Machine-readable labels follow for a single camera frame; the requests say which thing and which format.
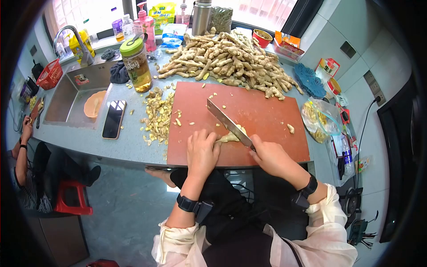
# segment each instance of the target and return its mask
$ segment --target red basket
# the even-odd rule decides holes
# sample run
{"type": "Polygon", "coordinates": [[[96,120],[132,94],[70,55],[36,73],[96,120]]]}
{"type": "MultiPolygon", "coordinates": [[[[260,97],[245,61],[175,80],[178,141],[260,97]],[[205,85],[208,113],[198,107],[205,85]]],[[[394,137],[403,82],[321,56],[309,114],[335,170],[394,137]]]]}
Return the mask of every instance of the red basket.
{"type": "Polygon", "coordinates": [[[61,76],[62,68],[59,64],[59,59],[56,59],[55,61],[47,64],[35,84],[39,85],[44,90],[49,90],[56,86],[61,76]]]}

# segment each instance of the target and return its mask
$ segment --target cutting board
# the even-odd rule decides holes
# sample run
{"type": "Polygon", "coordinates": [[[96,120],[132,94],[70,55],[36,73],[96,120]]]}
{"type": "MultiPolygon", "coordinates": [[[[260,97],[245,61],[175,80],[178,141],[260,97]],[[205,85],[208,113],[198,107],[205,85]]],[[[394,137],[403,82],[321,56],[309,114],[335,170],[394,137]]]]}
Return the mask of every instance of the cutting board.
{"type": "Polygon", "coordinates": [[[31,111],[31,113],[29,115],[32,118],[31,124],[34,124],[35,120],[37,119],[37,115],[38,115],[38,109],[37,109],[37,107],[40,104],[40,100],[41,100],[41,97],[39,97],[37,99],[37,102],[35,103],[34,107],[32,108],[32,111],[31,111]]]}
{"type": "MultiPolygon", "coordinates": [[[[208,132],[220,135],[228,133],[206,107],[206,99],[214,93],[217,95],[211,99],[212,102],[236,124],[245,127],[249,137],[257,134],[263,141],[281,144],[296,162],[310,160],[304,124],[295,98],[285,97],[283,101],[279,101],[276,97],[266,99],[265,94],[258,90],[247,91],[241,87],[210,83],[202,88],[202,84],[178,82],[176,85],[172,113],[181,110],[181,126],[173,124],[178,113],[172,114],[167,149],[168,165],[187,165],[187,139],[194,131],[207,129],[208,132]],[[287,124],[295,128],[295,134],[289,133],[287,124]]],[[[249,155],[249,150],[240,142],[223,143],[217,166],[257,165],[249,155]]]]}

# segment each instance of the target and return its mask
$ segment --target red stool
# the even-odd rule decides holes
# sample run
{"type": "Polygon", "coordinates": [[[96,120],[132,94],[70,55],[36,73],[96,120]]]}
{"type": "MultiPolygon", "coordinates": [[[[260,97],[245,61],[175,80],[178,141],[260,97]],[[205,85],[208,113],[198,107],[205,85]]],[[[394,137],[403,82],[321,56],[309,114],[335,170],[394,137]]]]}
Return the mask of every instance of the red stool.
{"type": "Polygon", "coordinates": [[[53,209],[57,212],[71,213],[75,215],[92,215],[94,210],[92,207],[86,206],[85,195],[83,188],[85,185],[73,180],[62,180],[59,185],[58,199],[56,201],[56,207],[53,209]],[[64,203],[64,193],[67,187],[75,187],[79,197],[80,207],[69,207],[64,203]]]}

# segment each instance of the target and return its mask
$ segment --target yellow bottle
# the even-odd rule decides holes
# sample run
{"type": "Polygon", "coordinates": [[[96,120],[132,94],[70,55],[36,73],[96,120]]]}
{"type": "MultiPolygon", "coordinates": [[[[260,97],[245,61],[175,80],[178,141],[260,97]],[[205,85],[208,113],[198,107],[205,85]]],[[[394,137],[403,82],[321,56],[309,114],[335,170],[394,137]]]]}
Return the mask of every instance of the yellow bottle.
{"type": "MultiPolygon", "coordinates": [[[[91,53],[92,56],[95,56],[95,52],[92,49],[91,46],[91,40],[88,36],[88,34],[86,33],[86,31],[80,31],[79,32],[80,37],[82,38],[83,43],[85,44],[85,46],[88,48],[89,52],[91,53]]],[[[70,40],[70,49],[73,52],[73,54],[75,56],[78,56],[79,59],[77,60],[77,62],[80,64],[80,62],[82,61],[82,57],[83,57],[83,51],[82,48],[79,45],[79,42],[77,41],[77,37],[73,36],[70,40]]]]}

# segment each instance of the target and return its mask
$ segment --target pile of ginger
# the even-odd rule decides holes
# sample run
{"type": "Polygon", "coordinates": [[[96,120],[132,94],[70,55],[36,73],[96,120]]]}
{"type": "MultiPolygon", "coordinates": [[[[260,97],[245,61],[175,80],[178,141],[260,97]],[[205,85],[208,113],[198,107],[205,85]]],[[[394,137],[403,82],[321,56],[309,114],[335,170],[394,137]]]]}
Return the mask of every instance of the pile of ginger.
{"type": "Polygon", "coordinates": [[[249,39],[242,33],[232,30],[215,35],[215,28],[204,36],[190,37],[184,34],[186,46],[167,49],[173,54],[163,68],[156,66],[164,79],[173,74],[184,78],[195,77],[196,81],[212,76],[219,82],[265,92],[265,97],[283,100],[282,90],[287,93],[295,86],[304,94],[298,83],[289,77],[278,64],[277,55],[266,53],[258,40],[249,39]]]}

